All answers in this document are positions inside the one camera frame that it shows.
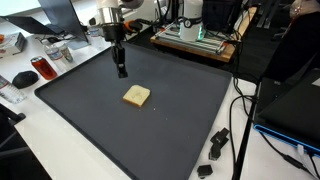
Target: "desk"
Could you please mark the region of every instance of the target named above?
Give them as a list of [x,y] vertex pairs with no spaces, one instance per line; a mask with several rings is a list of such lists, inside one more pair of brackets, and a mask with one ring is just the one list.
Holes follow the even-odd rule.
[[[99,51],[88,46],[71,53],[75,59],[75,64],[78,65],[96,55]],[[38,55],[47,57],[37,40],[30,36],[27,38],[27,46],[23,53],[0,60],[1,75],[11,81],[18,72],[34,70],[29,60]],[[22,89],[27,95],[27,99],[17,105],[9,104],[3,99],[0,99],[0,103],[14,112],[26,114],[27,118],[15,127],[48,174],[53,179],[59,180],[129,179],[73,126],[34,95],[34,90],[46,82],[40,77],[36,84]],[[244,94],[253,94],[256,88],[254,84],[246,81],[240,81],[239,85]],[[209,161],[207,157],[211,147],[209,139],[223,127],[228,127],[229,106],[236,96],[238,96],[237,92],[233,85],[230,85],[190,179],[199,179],[196,174],[197,166],[208,163],[212,165],[214,170],[210,179],[231,178],[232,155],[230,143],[225,145],[218,161]],[[240,101],[234,104],[232,114],[233,117],[237,117],[233,122],[233,134],[236,152],[238,152],[247,122]]]
[[[280,152],[288,154],[301,162],[296,148],[280,142],[274,138],[268,136],[266,137],[271,142],[271,144],[273,144]],[[308,156],[305,156],[305,159],[308,163],[310,163]],[[319,168],[320,158],[314,157],[314,161]],[[283,160],[279,154],[271,149],[271,147],[266,143],[266,141],[256,130],[251,129],[245,160],[243,163],[241,179],[311,180],[313,178],[306,172],[295,168],[294,166]]]
[[[250,8],[249,9],[249,16],[246,16],[243,19],[243,21],[241,22],[241,24],[239,26],[239,33],[241,34],[241,36],[243,36],[244,33],[246,32],[246,30],[248,29],[250,22],[251,22],[252,18],[254,17],[256,11],[257,11],[257,8],[255,8],[255,7]],[[233,45],[228,45],[225,48],[225,50],[222,52],[222,54],[217,55],[215,53],[208,53],[208,52],[196,50],[196,49],[193,49],[190,47],[186,47],[186,46],[179,45],[179,44],[174,44],[174,43],[167,42],[167,41],[160,41],[155,36],[151,37],[150,41],[156,45],[161,45],[161,46],[177,49],[182,52],[189,52],[192,54],[196,54],[199,56],[203,56],[206,58],[210,58],[210,59],[214,59],[214,60],[218,60],[218,61],[222,61],[222,62],[226,62],[226,63],[230,62],[230,59],[232,58],[233,54],[236,51],[236,49]]]

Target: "black mat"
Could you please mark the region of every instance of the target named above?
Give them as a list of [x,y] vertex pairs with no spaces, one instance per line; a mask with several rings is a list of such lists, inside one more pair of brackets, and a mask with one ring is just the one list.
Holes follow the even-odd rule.
[[[230,83],[215,68],[124,44],[128,78],[111,51],[38,88],[36,95],[133,179],[187,179]],[[139,108],[122,100],[132,85],[151,90]]]

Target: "soda can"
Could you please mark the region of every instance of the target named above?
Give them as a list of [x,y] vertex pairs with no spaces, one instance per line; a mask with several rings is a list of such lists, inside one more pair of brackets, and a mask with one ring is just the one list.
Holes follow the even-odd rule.
[[50,66],[45,58],[41,56],[32,58],[31,64],[46,80],[57,77],[57,72]]

